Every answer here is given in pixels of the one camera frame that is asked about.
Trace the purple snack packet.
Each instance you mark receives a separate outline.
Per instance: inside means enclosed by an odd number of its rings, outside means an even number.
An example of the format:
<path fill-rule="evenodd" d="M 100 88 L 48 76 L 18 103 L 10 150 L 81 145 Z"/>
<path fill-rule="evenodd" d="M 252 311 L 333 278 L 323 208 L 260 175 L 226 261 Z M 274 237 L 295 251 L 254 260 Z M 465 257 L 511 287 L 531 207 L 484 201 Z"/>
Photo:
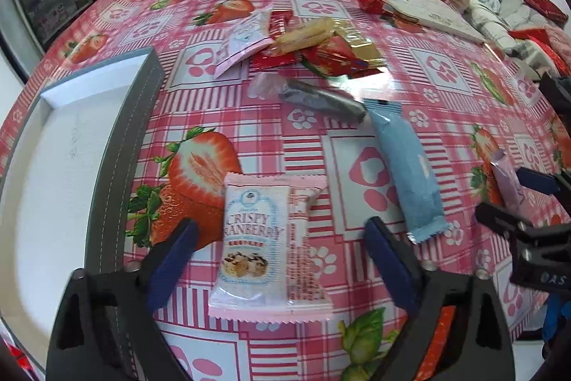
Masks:
<path fill-rule="evenodd" d="M 497 150 L 492 153 L 491 165 L 506 208 L 522 216 L 526 213 L 526 197 L 509 157 L 502 150 Z"/>

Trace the light blue snack packet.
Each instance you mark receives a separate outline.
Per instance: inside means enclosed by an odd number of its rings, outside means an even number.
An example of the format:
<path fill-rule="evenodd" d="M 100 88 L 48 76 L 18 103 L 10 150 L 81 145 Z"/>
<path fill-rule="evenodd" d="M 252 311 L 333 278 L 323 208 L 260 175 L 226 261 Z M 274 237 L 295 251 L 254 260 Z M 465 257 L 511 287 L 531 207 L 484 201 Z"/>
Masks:
<path fill-rule="evenodd" d="M 396 189 L 408 239 L 423 243 L 445 231 L 438 180 L 412 125 L 395 101 L 365 99 L 382 156 Z"/>

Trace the crispy cranberry snack packet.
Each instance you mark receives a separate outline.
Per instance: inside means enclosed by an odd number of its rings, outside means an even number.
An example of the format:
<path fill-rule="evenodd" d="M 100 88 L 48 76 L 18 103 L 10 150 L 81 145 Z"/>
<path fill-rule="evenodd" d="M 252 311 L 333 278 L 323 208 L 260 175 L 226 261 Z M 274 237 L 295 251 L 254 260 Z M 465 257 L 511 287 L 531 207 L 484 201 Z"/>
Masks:
<path fill-rule="evenodd" d="M 331 318 L 333 303 L 313 271 L 309 213 L 323 175 L 224 178 L 223 249 L 209 314 L 254 323 Z"/>

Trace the yellow rice cracker packet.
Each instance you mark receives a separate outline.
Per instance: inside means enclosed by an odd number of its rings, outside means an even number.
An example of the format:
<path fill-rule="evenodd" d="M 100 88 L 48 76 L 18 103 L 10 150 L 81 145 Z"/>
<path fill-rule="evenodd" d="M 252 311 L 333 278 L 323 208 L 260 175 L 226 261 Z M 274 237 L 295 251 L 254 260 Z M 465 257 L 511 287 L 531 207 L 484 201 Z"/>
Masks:
<path fill-rule="evenodd" d="M 271 56 L 282 56 L 319 45 L 334 35 L 336 25 L 337 20 L 334 18 L 327 16 L 315 18 L 280 35 L 268 48 L 268 53 Z"/>

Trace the grey white storage box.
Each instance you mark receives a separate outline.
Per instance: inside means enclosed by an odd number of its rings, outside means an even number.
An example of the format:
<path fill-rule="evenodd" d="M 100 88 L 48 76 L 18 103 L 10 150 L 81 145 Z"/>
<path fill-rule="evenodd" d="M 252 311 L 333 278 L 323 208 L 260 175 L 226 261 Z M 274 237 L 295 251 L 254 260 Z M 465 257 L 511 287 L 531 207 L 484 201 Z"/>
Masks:
<path fill-rule="evenodd" d="M 1 320 L 44 370 L 71 273 L 118 270 L 137 157 L 165 73 L 146 47 L 42 90 L 1 182 Z"/>

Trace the white sofa with cushions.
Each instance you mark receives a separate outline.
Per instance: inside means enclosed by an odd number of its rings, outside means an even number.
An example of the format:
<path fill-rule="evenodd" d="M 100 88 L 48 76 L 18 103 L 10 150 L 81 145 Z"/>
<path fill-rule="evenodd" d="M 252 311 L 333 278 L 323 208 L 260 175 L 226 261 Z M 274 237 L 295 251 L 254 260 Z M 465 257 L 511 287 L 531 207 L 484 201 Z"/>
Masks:
<path fill-rule="evenodd" d="M 570 74 L 570 36 L 550 0 L 470 0 L 465 18 L 505 55 L 552 77 Z"/>

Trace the white tablet case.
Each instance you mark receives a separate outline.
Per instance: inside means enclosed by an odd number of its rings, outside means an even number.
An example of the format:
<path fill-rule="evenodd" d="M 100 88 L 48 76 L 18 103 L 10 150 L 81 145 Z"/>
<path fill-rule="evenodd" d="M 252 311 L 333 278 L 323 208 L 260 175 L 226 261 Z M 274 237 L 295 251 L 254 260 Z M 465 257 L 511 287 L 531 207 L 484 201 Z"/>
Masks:
<path fill-rule="evenodd" d="M 475 44 L 484 44 L 485 38 L 455 9 L 441 0 L 382 0 L 388 11 L 421 26 L 455 35 Z"/>

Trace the gold snack packet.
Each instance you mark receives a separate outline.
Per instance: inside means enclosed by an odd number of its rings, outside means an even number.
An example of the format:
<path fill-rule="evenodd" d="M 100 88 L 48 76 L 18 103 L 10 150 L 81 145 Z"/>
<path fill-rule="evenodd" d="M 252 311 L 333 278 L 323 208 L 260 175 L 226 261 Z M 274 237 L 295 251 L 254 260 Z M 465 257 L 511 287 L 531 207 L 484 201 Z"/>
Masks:
<path fill-rule="evenodd" d="M 386 60 L 375 42 L 364 36 L 348 20 L 338 19 L 335 22 L 335 34 L 348 44 L 349 49 L 357 59 L 368 64 L 369 69 L 377 69 L 386 65 Z"/>

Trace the strawberry pattern tablecloth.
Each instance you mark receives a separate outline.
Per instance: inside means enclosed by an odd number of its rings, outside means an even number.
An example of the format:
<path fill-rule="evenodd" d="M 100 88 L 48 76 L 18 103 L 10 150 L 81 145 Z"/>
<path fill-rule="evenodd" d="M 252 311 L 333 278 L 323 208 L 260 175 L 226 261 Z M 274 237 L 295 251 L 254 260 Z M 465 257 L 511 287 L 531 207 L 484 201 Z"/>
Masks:
<path fill-rule="evenodd" d="M 495 283 L 508 327 L 519 336 L 544 296 L 511 284 L 506 241 L 476 224 L 473 211 L 497 199 L 487 157 L 504 150 L 513 164 L 556 172 L 570 141 L 537 86 L 485 46 L 434 30 L 409 33 L 367 15 L 356 0 L 99 0 L 56 41 L 25 85 L 1 128 L 10 154 L 24 115 L 46 85 L 116 55 L 151 46 L 166 73 L 136 163 L 133 190 L 175 188 L 166 167 L 173 150 L 190 147 L 194 127 L 228 139 L 247 174 L 324 175 L 328 188 L 310 213 L 314 275 L 334 304 L 327 322 L 278 325 L 216 319 L 208 297 L 219 245 L 200 250 L 157 317 L 176 356 L 197 380 L 356 379 L 349 336 L 367 316 L 379 330 L 368 351 L 382 354 L 405 314 L 391 303 L 360 233 L 381 217 L 403 228 L 394 187 L 366 126 L 248 93 L 247 69 L 214 74 L 223 34 L 241 15 L 265 8 L 299 20 L 321 15 L 351 22 L 385 56 L 386 69 L 344 84 L 355 97 L 399 101 L 438 179 L 447 229 L 418 247 L 444 270 L 482 268 Z"/>

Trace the red candy packet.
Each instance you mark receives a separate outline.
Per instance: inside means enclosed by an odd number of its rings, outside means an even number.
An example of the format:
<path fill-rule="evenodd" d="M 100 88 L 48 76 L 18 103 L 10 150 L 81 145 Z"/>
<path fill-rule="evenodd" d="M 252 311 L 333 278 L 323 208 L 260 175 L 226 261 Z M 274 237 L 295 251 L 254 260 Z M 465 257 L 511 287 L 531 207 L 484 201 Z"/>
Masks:
<path fill-rule="evenodd" d="M 362 11 L 370 15 L 392 16 L 392 9 L 385 0 L 357 0 Z"/>

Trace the dark grey snack packet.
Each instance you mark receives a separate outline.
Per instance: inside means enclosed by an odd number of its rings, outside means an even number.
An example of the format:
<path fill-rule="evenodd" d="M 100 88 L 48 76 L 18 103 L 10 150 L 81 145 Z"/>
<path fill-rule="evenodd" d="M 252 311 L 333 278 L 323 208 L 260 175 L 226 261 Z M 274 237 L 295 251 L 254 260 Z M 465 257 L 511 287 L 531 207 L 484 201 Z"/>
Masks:
<path fill-rule="evenodd" d="M 250 99 L 297 105 L 342 122 L 360 124 L 366 116 L 364 104 L 352 97 L 279 74 L 257 75 L 249 84 L 247 95 Z"/>

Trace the small red snack packet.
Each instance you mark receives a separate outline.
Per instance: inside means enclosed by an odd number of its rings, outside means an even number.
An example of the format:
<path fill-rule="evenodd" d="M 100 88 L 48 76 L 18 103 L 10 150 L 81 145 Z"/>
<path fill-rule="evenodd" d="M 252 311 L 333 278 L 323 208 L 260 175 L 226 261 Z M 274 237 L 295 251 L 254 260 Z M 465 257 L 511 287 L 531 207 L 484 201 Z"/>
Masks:
<path fill-rule="evenodd" d="M 293 18 L 293 11 L 272 11 L 269 25 L 270 37 L 277 40 L 287 31 L 287 27 Z M 265 71 L 275 67 L 284 67 L 296 62 L 296 53 L 288 52 L 283 55 L 276 55 L 269 52 L 268 48 L 258 51 L 250 58 L 250 71 Z"/>

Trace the pink white snack packet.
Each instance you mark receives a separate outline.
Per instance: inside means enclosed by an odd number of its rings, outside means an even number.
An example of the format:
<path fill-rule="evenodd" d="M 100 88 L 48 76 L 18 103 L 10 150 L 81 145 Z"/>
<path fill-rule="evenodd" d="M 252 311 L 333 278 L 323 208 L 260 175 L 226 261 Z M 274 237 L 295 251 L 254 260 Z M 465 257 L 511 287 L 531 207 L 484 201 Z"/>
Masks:
<path fill-rule="evenodd" d="M 214 78 L 273 44 L 270 35 L 271 14 L 270 9 L 256 11 L 228 30 L 217 53 Z"/>

